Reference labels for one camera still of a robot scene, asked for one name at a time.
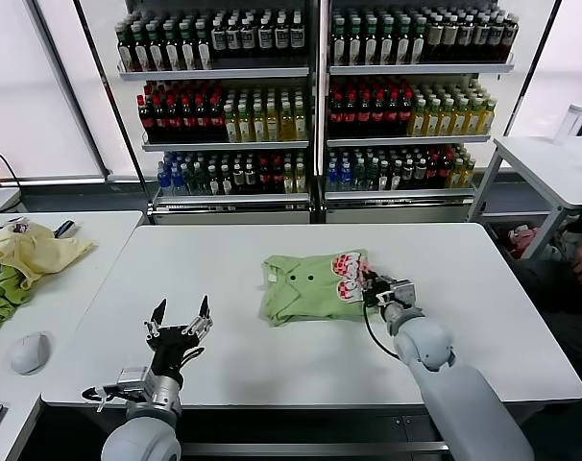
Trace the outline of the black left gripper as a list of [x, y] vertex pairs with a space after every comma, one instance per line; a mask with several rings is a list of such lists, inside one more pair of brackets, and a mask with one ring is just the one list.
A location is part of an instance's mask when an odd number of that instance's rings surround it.
[[163, 299], [144, 322], [146, 343], [154, 353], [150, 369], [155, 376], [183, 382], [182, 367], [204, 350], [200, 343], [213, 325], [208, 295], [204, 295], [197, 317], [188, 326], [163, 327], [166, 305]]

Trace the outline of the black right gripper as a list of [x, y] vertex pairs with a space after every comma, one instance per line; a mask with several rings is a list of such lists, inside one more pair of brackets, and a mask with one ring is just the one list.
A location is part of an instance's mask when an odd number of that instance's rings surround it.
[[396, 287], [398, 281], [389, 276], [380, 276], [370, 268], [359, 270], [358, 280], [365, 284], [362, 300], [366, 308], [387, 306], [397, 300]]

